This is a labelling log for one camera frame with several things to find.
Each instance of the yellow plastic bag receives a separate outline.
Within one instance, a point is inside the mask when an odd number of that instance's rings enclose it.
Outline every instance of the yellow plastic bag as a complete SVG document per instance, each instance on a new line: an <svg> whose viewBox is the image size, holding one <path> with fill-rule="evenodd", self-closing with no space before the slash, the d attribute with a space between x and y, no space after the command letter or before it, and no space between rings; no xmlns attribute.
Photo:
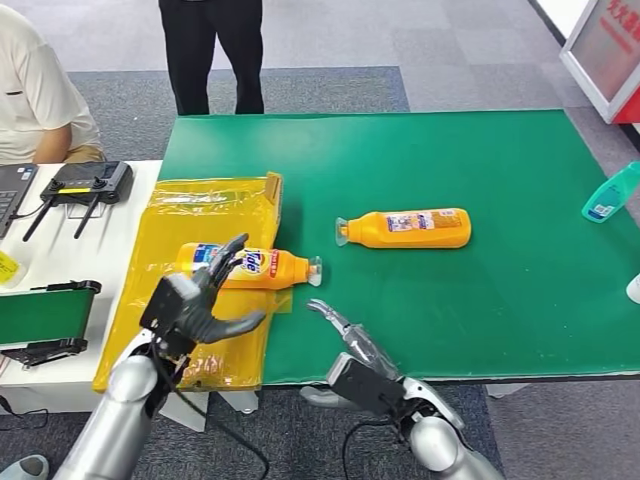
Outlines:
<svg viewBox="0 0 640 480"><path fill-rule="evenodd" d="M282 177L158 182L143 213L120 302L93 387L104 391L114 362L139 331L140 318L158 281L171 272L180 246L188 242L226 243L248 233L247 246L272 248L280 220ZM254 389L262 383L266 337L274 311L290 304L276 293L223 290L214 314L235 319L252 310L267 318L254 332L198 345L181 388Z"/></svg>

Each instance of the white table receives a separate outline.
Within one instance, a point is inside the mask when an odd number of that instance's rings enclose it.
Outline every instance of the white table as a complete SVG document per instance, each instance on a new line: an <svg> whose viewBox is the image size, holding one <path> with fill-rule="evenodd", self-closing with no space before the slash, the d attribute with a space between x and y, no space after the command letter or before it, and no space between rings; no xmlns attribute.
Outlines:
<svg viewBox="0 0 640 480"><path fill-rule="evenodd" d="M87 324L86 351L29 370L11 361L0 375L0 393L16 411L47 408L52 413L83 412L91 411L97 404L100 395L91 389L91 383L124 286L140 215L153 191L162 163L129 162L134 175L129 199L107 207L101 218L90 219L78 240L73 239L73 233L80 220L67 219L63 207L51 209L28 242L23 242L22 237L35 216L14 221L8 234L0 240L0 249L29 268L22 282L11 291L70 280L102 284ZM19 213L40 205L40 192L60 166L40 166ZM187 395L206 411L208 393ZM174 395L168 399L162 413L194 430L205 428L204 419Z"/></svg>

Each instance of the black cable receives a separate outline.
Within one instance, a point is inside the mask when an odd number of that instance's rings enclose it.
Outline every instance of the black cable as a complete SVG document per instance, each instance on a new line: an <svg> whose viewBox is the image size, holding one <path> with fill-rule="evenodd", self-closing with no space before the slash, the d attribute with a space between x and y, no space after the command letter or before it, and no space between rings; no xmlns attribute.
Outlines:
<svg viewBox="0 0 640 480"><path fill-rule="evenodd" d="M167 384L169 385L169 388L171 388L172 392L177 395L183 402L191 407L195 413L202 416L202 418L207 419L206 413L202 411L198 405L195 405L195 403L192 402L191 400L186 398L186 396L185 396L181 391L178 390L177 387L176 387L176 385L173 382L173 380L171 380L169 377L169 375L165 370L165 367L162 365L162 361L160 360L160 357L158 355L158 350L155 346L155 336L155 335L152 336L152 339L151 339L151 351L152 351L152 354L153 356L153 363L155 365L155 368L160 373L160 376L162 377L162 380L167 382ZM264 480L269 474L269 470L270 468L270 465L269 463L269 459L267 459L266 456L265 456L263 453L262 453L257 447L254 447L254 445L251 445L251 443L248 442L248 440L246 440L244 437L242 437L239 434L237 434L237 433L234 432L233 430L231 430L230 428L227 427L226 425L224 425L223 423L220 423L220 422L219 422L216 419L211 418L211 417L208 418L208 420L209 420L210 422L212 422L216 427L222 430L223 432L226 433L226 435L235 440L236 442L238 442L240 445L246 448L247 450L253 452L255 456L258 457L263 463L263 465L264 465L264 472L263 472L263 474L260 478L260 480Z"/></svg>
<svg viewBox="0 0 640 480"><path fill-rule="evenodd" d="M3 397L2 395L0 395L0 407L2 407L4 410L5 410L7 413L8 413L9 415L11 415L12 417L19 418L20 420L23 420L24 417L26 416L26 415L31 415L31 414L34 414L34 413L44 413L45 414L45 421L43 421L40 425L35 425L35 427L0 428L0 432L11 432L11 431L14 431L14 430L38 430L38 429L40 429L40 428L45 428L45 427L47 426L47 424L49 423L49 411L46 408L38 408L38 409L36 409L36 410L29 410L28 412L24 412L24 413L16 413L16 412L14 411L13 408L11 408L11 405L9 403L9 401L7 400L6 398Z"/></svg>
<svg viewBox="0 0 640 480"><path fill-rule="evenodd" d="M356 423L351 430L346 433L344 437L344 441L342 442L342 469L344 471L345 480L349 480L349 472L346 469L346 447L349 445L349 439L351 438L354 433L360 430L362 427L386 427L389 425L393 425L390 420L383 420L383 421L376 421L376 420L365 420L363 422Z"/></svg>
<svg viewBox="0 0 640 480"><path fill-rule="evenodd" d="M9 220L17 220L18 218L26 218L26 217L30 217L30 216L32 216L32 215L35 215L35 214L36 214L36 213L39 212L39 211L40 211L40 209L41 209L41 208L42 208L42 207L44 207L44 206L45 206L45 202L42 202L42 203L41 203L41 204L40 204L40 206L39 206L39 207L36 208L35 210L34 210L34 211L32 211L32 212L29 212L29 213L24 213L24 214L21 214L21 215L20 215L20 214L17 214L17 213L13 213L13 214L11 214L11 215L9 215Z"/></svg>

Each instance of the white shoe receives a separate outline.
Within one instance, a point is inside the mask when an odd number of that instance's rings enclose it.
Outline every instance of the white shoe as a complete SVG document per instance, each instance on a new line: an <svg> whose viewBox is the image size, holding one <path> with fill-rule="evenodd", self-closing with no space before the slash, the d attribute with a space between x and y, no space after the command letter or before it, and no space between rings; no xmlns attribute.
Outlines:
<svg viewBox="0 0 640 480"><path fill-rule="evenodd" d="M42 455L30 455L0 473L0 480L46 480L49 462Z"/></svg>

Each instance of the orange bottle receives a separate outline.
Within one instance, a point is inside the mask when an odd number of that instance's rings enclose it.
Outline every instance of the orange bottle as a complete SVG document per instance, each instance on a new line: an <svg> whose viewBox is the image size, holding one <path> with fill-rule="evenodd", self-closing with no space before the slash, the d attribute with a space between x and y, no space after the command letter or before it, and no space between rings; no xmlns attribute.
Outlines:
<svg viewBox="0 0 640 480"><path fill-rule="evenodd" d="M371 212L336 220L336 242L370 248L460 248L471 237L471 220L461 208Z"/></svg>
<svg viewBox="0 0 640 480"><path fill-rule="evenodd" d="M178 252L175 270L190 274L208 265L220 247L213 243L186 243ZM305 282L317 287L322 281L320 257L306 259L284 250L245 248L235 258L242 258L242 263L232 270L222 288L281 290Z"/></svg>

